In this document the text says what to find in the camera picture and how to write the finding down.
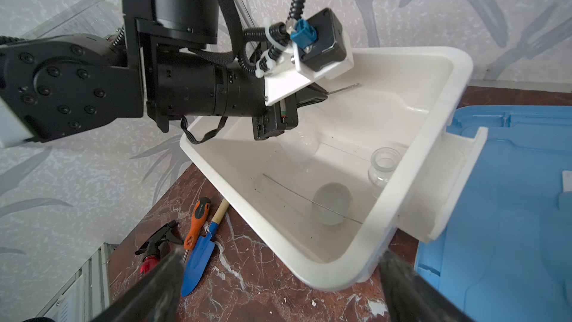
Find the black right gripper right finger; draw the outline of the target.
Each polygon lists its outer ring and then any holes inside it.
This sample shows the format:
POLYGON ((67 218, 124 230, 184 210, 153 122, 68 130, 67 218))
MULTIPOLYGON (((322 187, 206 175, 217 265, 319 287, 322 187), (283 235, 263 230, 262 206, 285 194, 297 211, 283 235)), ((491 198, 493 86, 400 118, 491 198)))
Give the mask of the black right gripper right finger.
POLYGON ((390 320, 472 320, 392 251, 384 252, 378 270, 390 320))

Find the clear plastic measuring beaker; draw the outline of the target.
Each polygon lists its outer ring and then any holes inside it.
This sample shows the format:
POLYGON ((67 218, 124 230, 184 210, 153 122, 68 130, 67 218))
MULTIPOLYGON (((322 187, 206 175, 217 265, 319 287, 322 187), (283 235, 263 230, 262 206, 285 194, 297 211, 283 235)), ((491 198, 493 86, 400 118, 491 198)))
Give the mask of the clear plastic measuring beaker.
POLYGON ((295 162, 306 162, 318 151, 320 142, 311 126, 298 126, 277 137, 286 155, 295 162))

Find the small clear plastic cup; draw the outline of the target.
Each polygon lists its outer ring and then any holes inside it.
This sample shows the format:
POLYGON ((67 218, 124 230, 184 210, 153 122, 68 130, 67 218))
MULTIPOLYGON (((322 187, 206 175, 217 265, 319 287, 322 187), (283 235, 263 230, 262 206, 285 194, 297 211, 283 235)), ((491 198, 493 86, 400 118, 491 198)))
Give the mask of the small clear plastic cup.
POLYGON ((372 153, 368 170, 369 181, 373 186, 384 189, 396 171, 402 155, 394 148, 379 148, 372 153))

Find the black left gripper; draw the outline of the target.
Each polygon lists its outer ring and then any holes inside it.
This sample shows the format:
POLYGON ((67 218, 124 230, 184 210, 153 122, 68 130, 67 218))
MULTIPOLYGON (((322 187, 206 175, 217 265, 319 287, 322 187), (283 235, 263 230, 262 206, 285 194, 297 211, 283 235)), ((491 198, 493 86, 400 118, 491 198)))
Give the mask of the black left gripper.
POLYGON ((299 125, 298 109, 319 104, 328 98, 328 92, 312 83, 298 92, 267 107, 262 115, 253 118, 254 140, 278 137, 299 125))

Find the blue plastic bin lid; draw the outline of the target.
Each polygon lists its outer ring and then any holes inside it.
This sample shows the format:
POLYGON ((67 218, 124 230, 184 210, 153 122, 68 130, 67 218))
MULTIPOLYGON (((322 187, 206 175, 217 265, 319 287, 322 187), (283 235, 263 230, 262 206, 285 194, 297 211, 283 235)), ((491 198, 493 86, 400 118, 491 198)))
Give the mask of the blue plastic bin lid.
POLYGON ((448 131, 487 142, 415 269, 475 321, 571 319, 571 109, 473 106, 448 131))

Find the white plastic storage bin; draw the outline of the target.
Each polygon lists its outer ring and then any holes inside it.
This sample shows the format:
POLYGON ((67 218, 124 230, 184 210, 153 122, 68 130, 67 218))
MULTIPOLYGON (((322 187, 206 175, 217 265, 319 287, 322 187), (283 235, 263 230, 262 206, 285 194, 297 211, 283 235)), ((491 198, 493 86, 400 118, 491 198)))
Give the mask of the white plastic storage bin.
POLYGON ((396 230, 421 242, 444 231, 483 150, 488 131, 450 134, 454 111, 472 76, 466 52, 451 47, 356 49, 352 69, 322 80, 332 91, 303 107, 320 147, 306 162, 290 159, 277 138, 256 141, 248 118, 231 118, 212 140, 181 149, 290 271, 323 291, 367 280, 396 230), (394 148, 402 159, 389 183, 369 181, 372 153, 394 148), (313 198, 327 183, 352 196, 350 216, 363 222, 322 225, 312 205, 266 179, 313 198))

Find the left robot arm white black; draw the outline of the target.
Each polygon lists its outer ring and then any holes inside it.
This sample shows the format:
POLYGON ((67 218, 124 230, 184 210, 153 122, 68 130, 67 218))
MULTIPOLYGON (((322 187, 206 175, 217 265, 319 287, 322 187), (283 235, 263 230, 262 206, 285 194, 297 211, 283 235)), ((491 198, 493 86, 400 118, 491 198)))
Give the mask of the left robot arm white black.
POLYGON ((189 116, 253 121, 257 141, 296 128, 323 102, 311 83, 272 103, 266 84, 290 43, 287 25, 244 28, 237 0, 123 0, 114 37, 1 38, 1 146, 47 143, 149 116, 168 132, 189 116))

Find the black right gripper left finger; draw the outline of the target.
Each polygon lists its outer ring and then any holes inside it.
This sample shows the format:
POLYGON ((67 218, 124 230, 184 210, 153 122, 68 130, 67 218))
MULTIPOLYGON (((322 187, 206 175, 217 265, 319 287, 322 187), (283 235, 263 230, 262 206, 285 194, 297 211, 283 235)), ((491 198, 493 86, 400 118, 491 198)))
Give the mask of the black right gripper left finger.
POLYGON ((95 321, 175 321, 183 284, 184 250, 178 248, 144 275, 95 321))

